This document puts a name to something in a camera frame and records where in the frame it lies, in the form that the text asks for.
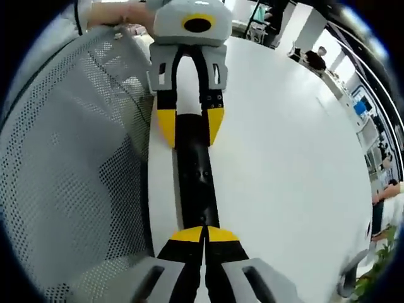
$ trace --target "black cylindrical object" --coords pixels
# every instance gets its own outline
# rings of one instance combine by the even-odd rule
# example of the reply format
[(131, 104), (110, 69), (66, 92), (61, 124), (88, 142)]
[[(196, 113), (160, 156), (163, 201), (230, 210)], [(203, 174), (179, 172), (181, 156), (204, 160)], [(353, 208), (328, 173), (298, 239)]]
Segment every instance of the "black cylindrical object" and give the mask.
[(219, 227), (208, 151), (209, 125), (200, 115), (178, 115), (175, 124), (179, 190), (184, 228)]

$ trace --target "green leaves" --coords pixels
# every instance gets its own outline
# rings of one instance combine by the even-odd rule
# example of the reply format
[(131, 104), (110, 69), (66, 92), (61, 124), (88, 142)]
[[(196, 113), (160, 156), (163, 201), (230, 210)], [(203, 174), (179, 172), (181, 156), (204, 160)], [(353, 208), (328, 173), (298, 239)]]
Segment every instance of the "green leaves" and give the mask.
[(359, 302), (361, 297), (372, 288), (374, 282), (377, 280), (381, 272), (385, 269), (387, 264), (390, 261), (391, 256), (393, 255), (393, 251), (395, 248), (395, 239), (394, 236), (396, 234), (397, 227), (389, 226), (387, 233), (387, 245), (384, 244), (383, 248), (380, 249), (377, 255), (377, 261), (374, 263), (372, 269), (368, 271), (366, 274), (362, 275), (358, 280), (355, 288), (355, 295), (357, 299), (355, 302)]

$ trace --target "window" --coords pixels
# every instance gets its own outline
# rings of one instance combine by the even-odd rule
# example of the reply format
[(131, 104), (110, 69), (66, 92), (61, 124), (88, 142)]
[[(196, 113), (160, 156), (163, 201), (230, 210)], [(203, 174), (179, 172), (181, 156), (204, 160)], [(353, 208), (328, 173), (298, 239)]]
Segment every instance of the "window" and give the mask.
[(348, 80), (355, 74), (355, 66), (348, 56), (342, 59), (340, 65), (335, 69), (335, 73), (338, 74), (340, 80), (347, 83)]

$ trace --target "white tabletop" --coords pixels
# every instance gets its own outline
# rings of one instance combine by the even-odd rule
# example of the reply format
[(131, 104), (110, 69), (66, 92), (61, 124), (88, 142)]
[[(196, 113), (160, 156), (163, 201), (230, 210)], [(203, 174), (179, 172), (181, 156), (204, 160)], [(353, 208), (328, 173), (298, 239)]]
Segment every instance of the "white tabletop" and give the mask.
[[(220, 225), (239, 236), (250, 258), (291, 279), (304, 302), (327, 302), (347, 258), (367, 245), (371, 186), (355, 131), (328, 87), (306, 68), (250, 41), (231, 37), (227, 45), (225, 117), (210, 148)], [(189, 58), (177, 79), (179, 113), (198, 112)], [(329, 93), (320, 93), (324, 89)], [(155, 112), (149, 148), (158, 254), (180, 228), (181, 211), (173, 151)]]

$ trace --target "gray mesh fabric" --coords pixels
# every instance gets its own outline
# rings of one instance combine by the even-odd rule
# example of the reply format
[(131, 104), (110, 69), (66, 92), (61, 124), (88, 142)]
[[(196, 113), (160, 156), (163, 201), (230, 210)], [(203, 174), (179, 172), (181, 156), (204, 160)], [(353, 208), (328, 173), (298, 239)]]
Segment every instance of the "gray mesh fabric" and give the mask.
[(152, 254), (148, 60), (122, 32), (67, 45), (15, 102), (0, 135), (0, 209), (16, 257), (53, 302), (91, 302)]

